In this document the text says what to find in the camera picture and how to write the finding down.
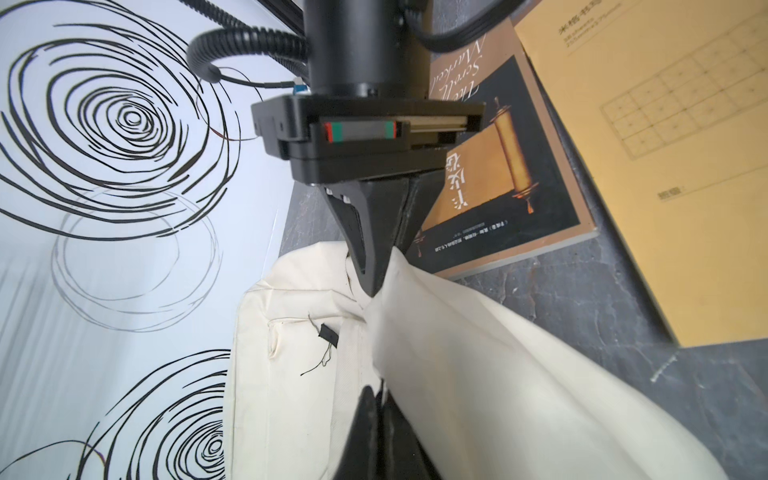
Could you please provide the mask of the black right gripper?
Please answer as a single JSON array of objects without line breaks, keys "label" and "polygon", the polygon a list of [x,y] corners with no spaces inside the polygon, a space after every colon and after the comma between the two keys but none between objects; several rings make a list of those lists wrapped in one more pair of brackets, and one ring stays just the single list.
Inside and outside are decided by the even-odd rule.
[{"label": "black right gripper", "polygon": [[[266,153],[289,162],[294,180],[322,185],[360,287],[373,297],[391,250],[407,253],[442,192],[448,150],[461,133],[480,131],[485,105],[283,95],[251,113]],[[414,176],[372,180],[402,175]]]}]

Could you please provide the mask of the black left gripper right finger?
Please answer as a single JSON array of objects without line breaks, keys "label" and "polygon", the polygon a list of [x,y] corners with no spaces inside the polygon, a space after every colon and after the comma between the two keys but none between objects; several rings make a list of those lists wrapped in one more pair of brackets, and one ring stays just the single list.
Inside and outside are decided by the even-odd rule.
[{"label": "black left gripper right finger", "polygon": [[379,394],[379,478],[441,478],[411,424],[389,393]]}]

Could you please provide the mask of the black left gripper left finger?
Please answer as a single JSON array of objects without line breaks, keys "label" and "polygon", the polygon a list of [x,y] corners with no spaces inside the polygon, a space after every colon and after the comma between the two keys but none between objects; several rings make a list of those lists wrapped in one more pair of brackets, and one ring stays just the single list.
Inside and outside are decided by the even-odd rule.
[{"label": "black left gripper left finger", "polygon": [[371,480],[378,469],[379,403],[370,386],[359,397],[334,480]]}]

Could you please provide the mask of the cream canvas backpack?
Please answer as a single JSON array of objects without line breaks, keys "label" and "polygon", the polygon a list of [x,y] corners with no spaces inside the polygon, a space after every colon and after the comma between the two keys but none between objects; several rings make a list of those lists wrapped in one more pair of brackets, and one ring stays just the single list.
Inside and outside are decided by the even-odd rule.
[{"label": "cream canvas backpack", "polygon": [[445,479],[722,479],[681,423],[514,311],[394,251],[366,294],[343,242],[244,295],[224,405],[230,479],[329,479],[383,387]]}]

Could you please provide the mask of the brown black scroll book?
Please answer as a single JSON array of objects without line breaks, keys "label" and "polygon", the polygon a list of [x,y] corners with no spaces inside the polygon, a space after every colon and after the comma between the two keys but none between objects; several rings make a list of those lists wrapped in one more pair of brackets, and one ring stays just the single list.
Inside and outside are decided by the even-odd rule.
[{"label": "brown black scroll book", "polygon": [[596,236],[512,21],[437,58],[429,93],[485,110],[447,154],[445,186],[406,254],[413,266],[457,279]]}]

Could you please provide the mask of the yellow grid exercise book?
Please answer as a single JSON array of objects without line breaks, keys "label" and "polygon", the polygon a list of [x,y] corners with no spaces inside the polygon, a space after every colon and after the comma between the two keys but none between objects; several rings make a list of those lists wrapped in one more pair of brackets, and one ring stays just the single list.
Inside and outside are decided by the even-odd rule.
[{"label": "yellow grid exercise book", "polygon": [[767,335],[767,5],[542,1],[516,24],[676,342]]}]

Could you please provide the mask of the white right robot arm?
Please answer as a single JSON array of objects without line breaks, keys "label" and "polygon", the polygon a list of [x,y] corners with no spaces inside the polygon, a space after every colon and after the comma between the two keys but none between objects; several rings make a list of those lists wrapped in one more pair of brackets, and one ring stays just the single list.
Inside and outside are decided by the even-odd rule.
[{"label": "white right robot arm", "polygon": [[310,1],[310,93],[252,108],[266,152],[322,190],[368,295],[443,189],[448,151],[480,104],[429,98],[430,56],[397,1]]}]

